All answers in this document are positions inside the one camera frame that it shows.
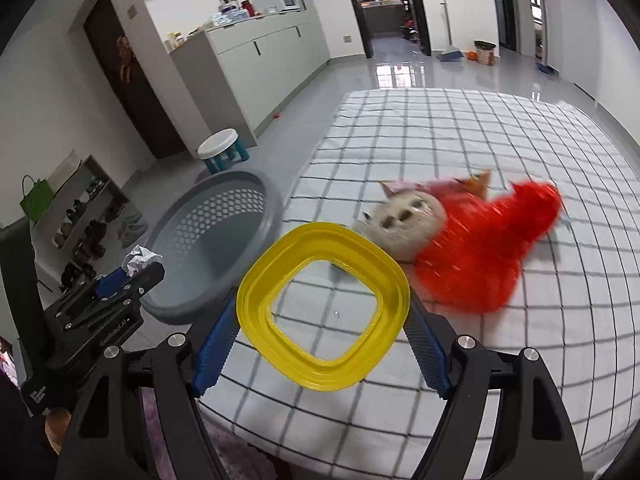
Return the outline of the white grey sideboard cabinet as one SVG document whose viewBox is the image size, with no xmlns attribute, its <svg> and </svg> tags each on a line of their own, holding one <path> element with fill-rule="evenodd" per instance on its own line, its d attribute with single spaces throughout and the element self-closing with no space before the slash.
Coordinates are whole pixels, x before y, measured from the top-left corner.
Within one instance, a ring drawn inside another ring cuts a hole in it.
<svg viewBox="0 0 640 480">
<path fill-rule="evenodd" d="M 247 148 L 329 62 L 315 10 L 199 32 L 170 54 L 209 131 L 233 128 Z"/>
</svg>

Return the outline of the grey shoe rack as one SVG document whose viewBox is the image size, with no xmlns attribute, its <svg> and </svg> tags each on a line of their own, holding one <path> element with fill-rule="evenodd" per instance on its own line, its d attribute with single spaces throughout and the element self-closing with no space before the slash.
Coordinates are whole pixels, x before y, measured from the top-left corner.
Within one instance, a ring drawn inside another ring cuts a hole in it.
<svg viewBox="0 0 640 480">
<path fill-rule="evenodd" d="M 126 194 L 93 156 L 82 160 L 32 224 L 43 286 L 58 294 L 83 278 L 93 278 L 128 204 Z"/>
</svg>

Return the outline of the small trash bin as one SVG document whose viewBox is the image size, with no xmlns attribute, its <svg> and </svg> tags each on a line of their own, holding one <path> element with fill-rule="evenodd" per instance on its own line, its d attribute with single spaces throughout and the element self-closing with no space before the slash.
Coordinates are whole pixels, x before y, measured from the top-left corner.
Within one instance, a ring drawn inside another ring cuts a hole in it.
<svg viewBox="0 0 640 480">
<path fill-rule="evenodd" d="M 484 40 L 475 40 L 476 60 L 486 66 L 494 66 L 496 62 L 496 45 Z"/>
</svg>

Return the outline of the green handbag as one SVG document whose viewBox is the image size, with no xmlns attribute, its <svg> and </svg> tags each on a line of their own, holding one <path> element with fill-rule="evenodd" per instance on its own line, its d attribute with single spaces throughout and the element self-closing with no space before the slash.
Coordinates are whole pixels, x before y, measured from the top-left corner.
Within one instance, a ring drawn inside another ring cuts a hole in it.
<svg viewBox="0 0 640 480">
<path fill-rule="evenodd" d="M 21 189 L 23 198 L 20 201 L 24 214 L 31 222 L 38 222 L 52 203 L 53 191 L 47 180 L 35 180 L 29 174 L 25 174 Z"/>
</svg>

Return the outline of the grey sneakers pair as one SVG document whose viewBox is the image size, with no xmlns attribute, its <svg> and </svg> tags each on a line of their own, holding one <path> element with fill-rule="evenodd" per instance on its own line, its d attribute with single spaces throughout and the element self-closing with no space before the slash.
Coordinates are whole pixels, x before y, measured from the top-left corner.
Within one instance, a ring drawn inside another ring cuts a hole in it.
<svg viewBox="0 0 640 480">
<path fill-rule="evenodd" d="M 148 229 L 148 224 L 143 220 L 140 211 L 134 211 L 132 214 L 122 218 L 117 232 L 120 246 L 128 248 L 136 242 Z"/>
</svg>

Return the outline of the white stool teal legs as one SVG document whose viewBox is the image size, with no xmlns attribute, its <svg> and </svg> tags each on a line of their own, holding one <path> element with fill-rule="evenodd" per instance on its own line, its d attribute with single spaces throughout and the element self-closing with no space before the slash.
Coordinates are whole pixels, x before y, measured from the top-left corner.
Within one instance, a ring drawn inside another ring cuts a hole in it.
<svg viewBox="0 0 640 480">
<path fill-rule="evenodd" d="M 250 159 L 250 154 L 235 129 L 227 128 L 207 138 L 196 151 L 210 174 L 226 171 L 237 158 L 241 162 Z"/>
</svg>

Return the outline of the white microwave oven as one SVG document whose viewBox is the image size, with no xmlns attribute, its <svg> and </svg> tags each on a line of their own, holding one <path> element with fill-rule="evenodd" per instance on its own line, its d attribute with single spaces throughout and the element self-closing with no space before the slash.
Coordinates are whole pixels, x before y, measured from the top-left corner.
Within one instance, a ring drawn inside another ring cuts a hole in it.
<svg viewBox="0 0 640 480">
<path fill-rule="evenodd" d="M 300 10 L 298 0 L 253 0 L 252 5 L 256 12 L 264 15 Z"/>
</svg>

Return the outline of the grey perforated laundry basket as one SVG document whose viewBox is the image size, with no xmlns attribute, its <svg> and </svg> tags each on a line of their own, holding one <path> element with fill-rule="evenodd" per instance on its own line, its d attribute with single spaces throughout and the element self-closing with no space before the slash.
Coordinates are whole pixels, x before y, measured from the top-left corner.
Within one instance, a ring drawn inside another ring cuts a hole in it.
<svg viewBox="0 0 640 480">
<path fill-rule="evenodd" d="M 228 170 L 199 180 L 157 222 L 146 247 L 162 257 L 165 276 L 142 304 L 160 322 L 195 322 L 278 239 L 283 204 L 259 171 Z"/>
</svg>

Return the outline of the blue dustpan with broom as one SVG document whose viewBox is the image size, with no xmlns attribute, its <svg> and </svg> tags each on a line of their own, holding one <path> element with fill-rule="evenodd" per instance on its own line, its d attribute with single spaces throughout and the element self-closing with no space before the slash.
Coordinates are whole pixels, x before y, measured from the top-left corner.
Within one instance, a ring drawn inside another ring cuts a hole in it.
<svg viewBox="0 0 640 480">
<path fill-rule="evenodd" d="M 463 58 L 463 53 L 459 48 L 454 46 L 454 42 L 452 41 L 447 0 L 442 0 L 440 4 L 442 5 L 442 10 L 444 11 L 447 44 L 445 49 L 440 52 L 438 59 L 440 62 L 458 62 Z"/>
</svg>

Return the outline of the plush toy red dress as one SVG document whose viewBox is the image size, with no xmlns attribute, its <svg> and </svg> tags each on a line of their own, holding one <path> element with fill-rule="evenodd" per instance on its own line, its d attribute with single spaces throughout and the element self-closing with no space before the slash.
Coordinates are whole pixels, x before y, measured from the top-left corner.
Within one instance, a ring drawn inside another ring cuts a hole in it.
<svg viewBox="0 0 640 480">
<path fill-rule="evenodd" d="M 386 181 L 385 200 L 354 229 L 392 258 L 411 263 L 434 301 L 469 313 L 504 307 L 522 262 L 558 221 L 559 190 L 551 183 L 515 182 L 489 198 L 488 170 L 430 182 Z"/>
</svg>

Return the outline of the dark brown entrance door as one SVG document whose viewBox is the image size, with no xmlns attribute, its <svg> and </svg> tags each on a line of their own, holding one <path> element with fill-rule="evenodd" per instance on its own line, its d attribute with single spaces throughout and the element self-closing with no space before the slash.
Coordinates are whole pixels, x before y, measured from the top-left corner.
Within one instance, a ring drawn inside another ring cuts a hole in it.
<svg viewBox="0 0 640 480">
<path fill-rule="evenodd" d="M 154 157 L 185 152 L 186 144 L 146 78 L 111 0 L 96 0 L 84 31 L 116 98 Z"/>
</svg>

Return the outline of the white paper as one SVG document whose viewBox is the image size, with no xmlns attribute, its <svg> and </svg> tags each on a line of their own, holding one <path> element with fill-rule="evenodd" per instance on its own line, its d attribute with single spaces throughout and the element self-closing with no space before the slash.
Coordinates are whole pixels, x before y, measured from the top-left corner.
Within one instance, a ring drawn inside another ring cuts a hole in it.
<svg viewBox="0 0 640 480">
<path fill-rule="evenodd" d="M 122 260 L 122 270 L 124 270 L 128 278 L 132 278 L 134 274 L 144 270 L 151 263 L 161 262 L 162 259 L 162 255 L 152 252 L 152 250 L 144 246 L 136 245 Z"/>
</svg>

